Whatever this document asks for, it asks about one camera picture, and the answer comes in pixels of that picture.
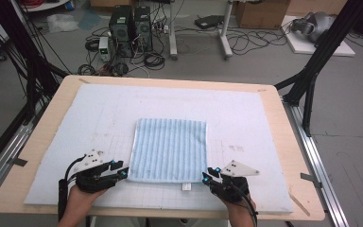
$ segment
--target small white tag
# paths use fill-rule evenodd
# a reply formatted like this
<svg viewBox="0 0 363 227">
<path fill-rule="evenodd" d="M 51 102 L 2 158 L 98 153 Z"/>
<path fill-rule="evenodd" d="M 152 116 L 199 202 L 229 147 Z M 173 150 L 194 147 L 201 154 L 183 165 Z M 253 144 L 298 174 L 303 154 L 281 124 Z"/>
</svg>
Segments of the small white tag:
<svg viewBox="0 0 363 227">
<path fill-rule="evenodd" d="M 183 191 L 191 191 L 191 183 L 183 183 L 182 184 Z"/>
</svg>

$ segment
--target computer tower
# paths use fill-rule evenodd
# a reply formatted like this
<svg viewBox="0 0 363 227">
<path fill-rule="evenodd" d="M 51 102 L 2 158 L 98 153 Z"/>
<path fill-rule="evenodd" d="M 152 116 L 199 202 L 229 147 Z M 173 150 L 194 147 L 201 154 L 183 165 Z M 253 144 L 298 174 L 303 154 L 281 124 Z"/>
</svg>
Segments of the computer tower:
<svg viewBox="0 0 363 227">
<path fill-rule="evenodd" d="M 109 21 L 115 55 L 123 58 L 133 57 L 136 38 L 135 23 L 131 6 L 115 6 Z"/>
<path fill-rule="evenodd" d="M 134 23 L 136 27 L 136 35 L 140 35 L 138 40 L 143 47 L 144 51 L 152 51 L 152 32 L 151 32 L 151 18 L 149 7 L 136 7 L 134 10 Z"/>
</svg>

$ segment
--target metal frame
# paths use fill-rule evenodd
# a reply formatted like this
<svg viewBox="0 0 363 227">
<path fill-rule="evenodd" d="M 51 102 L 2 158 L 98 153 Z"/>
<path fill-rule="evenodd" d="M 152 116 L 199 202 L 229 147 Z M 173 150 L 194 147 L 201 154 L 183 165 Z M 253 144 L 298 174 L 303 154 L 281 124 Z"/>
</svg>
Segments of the metal frame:
<svg viewBox="0 0 363 227">
<path fill-rule="evenodd" d="M 298 106 L 300 99 L 306 94 L 302 126 L 307 136 L 311 136 L 310 120 L 317 77 L 362 13 L 363 0 L 348 0 L 330 29 L 322 34 L 318 48 L 304 69 L 275 85 L 276 89 L 280 90 L 293 84 L 288 94 L 283 96 L 284 101 L 293 106 Z"/>
<path fill-rule="evenodd" d="M 21 125 L 0 153 L 0 183 L 2 183 L 1 180 L 8 174 L 13 165 L 13 161 L 22 151 L 28 137 L 37 125 L 40 116 L 43 113 L 42 109 L 43 107 L 41 105 L 37 106 L 36 113 L 39 114 L 34 116 L 28 124 Z"/>
<path fill-rule="evenodd" d="M 177 15 L 173 15 L 174 4 L 175 0 L 170 0 L 169 48 L 170 48 L 170 58 L 175 61 L 178 59 L 178 47 L 176 46 L 176 34 L 175 34 L 175 20 Z"/>
<path fill-rule="evenodd" d="M 305 129 L 301 126 L 303 122 L 303 114 L 300 107 L 288 106 L 287 110 L 290 111 L 299 136 L 302 139 L 302 145 L 306 154 L 306 158 L 311 165 L 311 170 L 316 178 L 315 181 L 321 183 L 320 191 L 323 195 L 324 201 L 328 207 L 328 211 L 332 221 L 336 227 L 348 227 L 349 224 L 343 213 L 343 210 L 338 202 L 335 190 L 329 181 L 328 174 L 323 166 L 322 160 L 318 153 L 317 147 L 312 137 L 306 135 Z"/>
<path fill-rule="evenodd" d="M 228 31 L 229 19 L 231 18 L 233 8 L 233 0 L 228 0 L 226 5 L 225 17 L 223 19 L 223 28 L 219 30 L 219 38 L 222 43 L 223 50 L 225 51 L 225 60 L 233 55 L 231 47 L 229 45 L 228 38 L 226 37 L 226 32 Z"/>
</svg>

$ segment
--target human hand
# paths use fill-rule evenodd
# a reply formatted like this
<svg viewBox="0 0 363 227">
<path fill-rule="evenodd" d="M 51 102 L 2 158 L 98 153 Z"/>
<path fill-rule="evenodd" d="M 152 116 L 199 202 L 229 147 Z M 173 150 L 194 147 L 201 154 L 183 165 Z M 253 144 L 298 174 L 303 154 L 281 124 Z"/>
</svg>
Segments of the human hand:
<svg viewBox="0 0 363 227">
<path fill-rule="evenodd" d="M 256 210 L 256 204 L 251 198 L 250 194 L 247 195 L 247 198 L 250 199 L 254 210 Z M 254 227 L 251 212 L 245 201 L 239 201 L 236 203 L 225 200 L 221 201 L 226 205 L 228 209 L 229 222 L 231 223 L 232 227 Z"/>
<path fill-rule="evenodd" d="M 95 193 L 87 193 L 81 191 L 77 185 L 72 186 L 67 200 L 66 210 L 58 227 L 77 226 L 87 216 L 96 198 L 106 191 L 105 189 Z"/>
</svg>

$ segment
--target blue striped towel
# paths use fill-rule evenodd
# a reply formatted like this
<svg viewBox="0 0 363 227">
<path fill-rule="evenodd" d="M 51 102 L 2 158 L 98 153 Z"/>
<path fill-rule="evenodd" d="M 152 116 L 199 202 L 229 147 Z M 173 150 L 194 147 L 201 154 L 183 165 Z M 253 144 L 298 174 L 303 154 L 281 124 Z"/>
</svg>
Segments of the blue striped towel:
<svg viewBox="0 0 363 227">
<path fill-rule="evenodd" d="M 137 122 L 130 181 L 198 183 L 206 168 L 205 122 L 154 118 Z"/>
</svg>

